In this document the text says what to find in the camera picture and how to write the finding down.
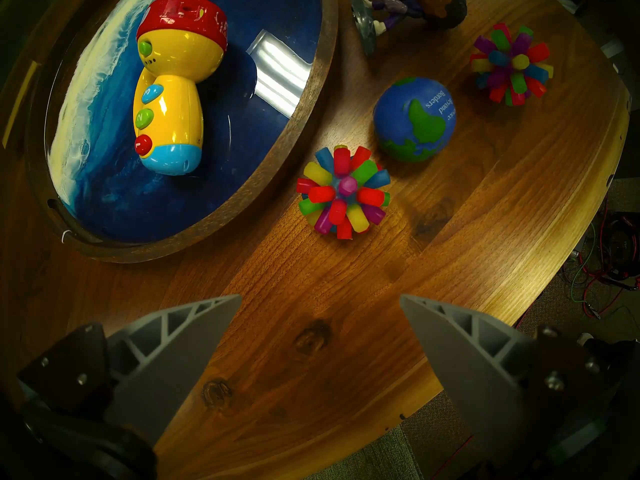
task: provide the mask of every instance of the bowl rim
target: bowl rim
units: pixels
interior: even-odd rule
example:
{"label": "bowl rim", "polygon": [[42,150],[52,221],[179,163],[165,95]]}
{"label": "bowl rim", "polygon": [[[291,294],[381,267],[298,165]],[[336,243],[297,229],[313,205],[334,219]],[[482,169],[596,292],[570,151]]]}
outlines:
{"label": "bowl rim", "polygon": [[[85,229],[62,204],[53,186],[47,164],[43,132],[46,130],[46,111],[49,103],[41,103],[38,100],[49,99],[51,85],[60,66],[59,60],[66,48],[71,45],[78,30],[77,27],[91,16],[88,15],[89,12],[83,12],[83,10],[92,9],[91,6],[87,6],[88,3],[100,2],[103,3],[104,0],[84,0],[80,3],[47,55],[48,60],[52,57],[55,59],[56,65],[54,68],[47,69],[45,61],[39,68],[28,108],[24,138],[26,177],[48,225],[64,244],[85,256],[101,261],[139,263],[173,254],[205,239],[240,215],[264,191],[295,146],[327,80],[338,33],[338,1],[321,0],[320,35],[302,96],[296,110],[258,167],[229,199],[200,221],[160,241],[141,244],[113,241]],[[64,6],[64,4],[64,2],[55,2],[52,7]],[[38,24],[38,27],[46,26],[42,22],[44,20]]]}

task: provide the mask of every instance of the colorful spiky ball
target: colorful spiky ball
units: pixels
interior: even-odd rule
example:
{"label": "colorful spiky ball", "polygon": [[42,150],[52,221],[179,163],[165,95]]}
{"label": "colorful spiky ball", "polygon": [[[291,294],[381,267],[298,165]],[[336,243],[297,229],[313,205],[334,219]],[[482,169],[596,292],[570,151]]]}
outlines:
{"label": "colorful spiky ball", "polygon": [[389,185],[389,172],[369,159],[371,151],[359,146],[353,156],[344,145],[315,153],[315,161],[306,164],[306,178],[297,180],[296,192],[302,215],[321,234],[335,232],[338,239],[351,239],[352,232],[362,234],[370,223],[379,225],[386,213],[390,195],[379,188]]}
{"label": "colorful spiky ball", "polygon": [[524,25],[511,41],[505,24],[495,24],[491,39],[478,36],[473,44],[481,52],[471,55],[469,61],[474,72],[480,74],[475,84],[491,90],[489,99],[508,106],[524,104],[532,94],[541,97],[545,83],[554,76],[551,65],[541,63],[549,57],[549,48],[540,43],[531,46],[533,31]]}

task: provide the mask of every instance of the metal screw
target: metal screw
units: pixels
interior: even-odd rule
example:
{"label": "metal screw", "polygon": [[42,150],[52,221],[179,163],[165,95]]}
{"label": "metal screw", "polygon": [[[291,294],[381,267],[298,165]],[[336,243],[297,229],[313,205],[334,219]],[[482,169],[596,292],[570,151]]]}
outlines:
{"label": "metal screw", "polygon": [[600,365],[597,364],[594,360],[587,361],[584,364],[584,367],[587,369],[589,373],[593,373],[594,375],[600,372]]}
{"label": "metal screw", "polygon": [[547,337],[557,337],[558,333],[551,327],[545,327],[542,329],[542,333]]}
{"label": "metal screw", "polygon": [[545,378],[545,385],[552,391],[563,391],[565,389],[565,382],[555,370]]}

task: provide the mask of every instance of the white shoe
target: white shoe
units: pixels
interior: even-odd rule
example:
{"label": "white shoe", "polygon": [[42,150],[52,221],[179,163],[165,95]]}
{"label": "white shoe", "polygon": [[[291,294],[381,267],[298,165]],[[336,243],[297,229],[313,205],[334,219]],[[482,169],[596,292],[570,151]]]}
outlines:
{"label": "white shoe", "polygon": [[364,6],[367,8],[373,8],[373,3],[370,2],[369,0],[362,0],[362,2],[364,3]]}
{"label": "white shoe", "polygon": [[387,26],[384,22],[378,22],[377,20],[374,20],[373,26],[376,29],[376,36],[380,36],[381,34],[387,32]]}

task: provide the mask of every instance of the purple outfit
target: purple outfit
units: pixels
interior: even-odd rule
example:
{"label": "purple outfit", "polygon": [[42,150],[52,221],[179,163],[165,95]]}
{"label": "purple outfit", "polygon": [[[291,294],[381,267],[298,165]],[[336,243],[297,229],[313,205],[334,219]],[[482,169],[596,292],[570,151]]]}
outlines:
{"label": "purple outfit", "polygon": [[376,0],[371,2],[371,6],[374,10],[385,10],[389,13],[389,16],[383,20],[386,30],[398,25],[405,17],[413,19],[425,17],[423,7],[418,0]]}

